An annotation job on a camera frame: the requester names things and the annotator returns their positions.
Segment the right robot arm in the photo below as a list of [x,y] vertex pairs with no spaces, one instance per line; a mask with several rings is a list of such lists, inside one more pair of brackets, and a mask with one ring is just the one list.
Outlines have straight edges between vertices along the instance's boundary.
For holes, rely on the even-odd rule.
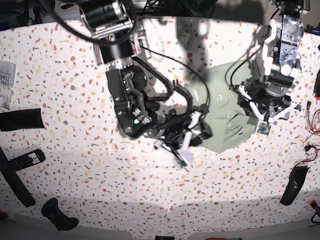
[[64,29],[93,44],[97,64],[107,65],[108,90],[124,137],[146,136],[179,150],[199,146],[213,134],[204,122],[208,103],[194,106],[191,93],[139,57],[138,16],[131,0],[73,0],[90,35],[69,26],[49,0],[40,5]]

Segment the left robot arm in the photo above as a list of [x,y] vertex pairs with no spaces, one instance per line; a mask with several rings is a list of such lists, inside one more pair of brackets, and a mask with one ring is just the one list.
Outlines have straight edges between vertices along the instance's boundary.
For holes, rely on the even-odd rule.
[[298,48],[304,36],[301,14],[310,10],[305,0],[272,0],[277,10],[269,20],[267,37],[258,49],[263,68],[257,77],[232,85],[239,104],[259,120],[283,118],[290,110],[299,109],[289,92],[302,77]]

